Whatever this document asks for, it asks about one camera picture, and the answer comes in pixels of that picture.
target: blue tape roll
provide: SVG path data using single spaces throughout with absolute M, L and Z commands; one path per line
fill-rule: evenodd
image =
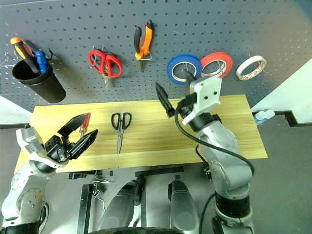
M 167 65 L 167 76 L 171 79 L 171 81 L 175 84 L 188 84 L 186 81 L 179 81 L 175 78 L 174 74 L 173 74 L 173 69 L 180 63 L 190 63 L 191 65 L 193 65 L 196 69 L 196 74 L 195 74 L 195 78 L 199 78 L 201 75 L 201 63 L 199 61 L 198 58 L 196 58 L 193 55 L 179 55 L 174 57 L 172 60 L 170 60 L 170 62 Z

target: red scissors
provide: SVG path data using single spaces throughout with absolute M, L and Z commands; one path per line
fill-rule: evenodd
M 89 62 L 96 69 L 105 80 L 106 89 L 108 88 L 108 78 L 119 77 L 122 73 L 122 65 L 119 59 L 117 59 L 113 54 L 104 53 L 100 50 L 92 50 L 88 54 Z M 113 74 L 112 66 L 115 63 L 119 67 L 119 72 Z

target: blue screwdriver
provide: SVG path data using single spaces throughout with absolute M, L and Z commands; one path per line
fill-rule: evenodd
M 35 56 L 36 56 L 37 64 L 39 65 L 39 68 L 40 68 L 40 73 L 44 74 L 48 70 L 48 61 L 45 57 L 44 52 L 42 50 L 36 50 Z

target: white tape roll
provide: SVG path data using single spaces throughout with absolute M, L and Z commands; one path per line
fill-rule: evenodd
M 253 64 L 254 62 L 258 62 L 259 66 L 252 72 L 246 74 L 246 75 L 242 75 L 243 71 L 250 66 L 251 64 Z M 247 59 L 246 61 L 244 61 L 237 69 L 236 71 L 236 75 L 238 76 L 238 78 L 240 80 L 249 80 L 253 77 L 255 77 L 256 75 L 258 75 L 259 73 L 261 73 L 264 69 L 264 67 L 267 65 L 267 61 L 260 55 L 257 56 L 253 56 L 249 59 Z

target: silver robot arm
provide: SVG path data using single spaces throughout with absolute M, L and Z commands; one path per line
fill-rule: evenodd
M 85 114 L 71 119 L 43 146 L 35 128 L 18 129 L 17 142 L 29 156 L 29 161 L 13 176 L 11 190 L 1 208 L 4 217 L 4 233 L 38 233 L 39 219 L 44 205 L 46 183 L 57 168 L 67 165 L 68 160 L 77 159 L 95 140 L 98 130 L 70 143 L 68 135 L 84 121 Z
M 216 217 L 213 219 L 217 234 L 254 234 L 252 209 L 249 204 L 249 183 L 253 177 L 252 164 L 239 155 L 234 134 L 210 111 L 220 104 L 222 79 L 200 78 L 190 81 L 190 94 L 174 110 L 164 89 L 156 83 L 159 100 L 169 117 L 175 116 L 178 129 L 199 143 L 200 151 L 210 167 L 215 189 Z M 196 136 L 187 133 L 183 125 L 189 124 Z

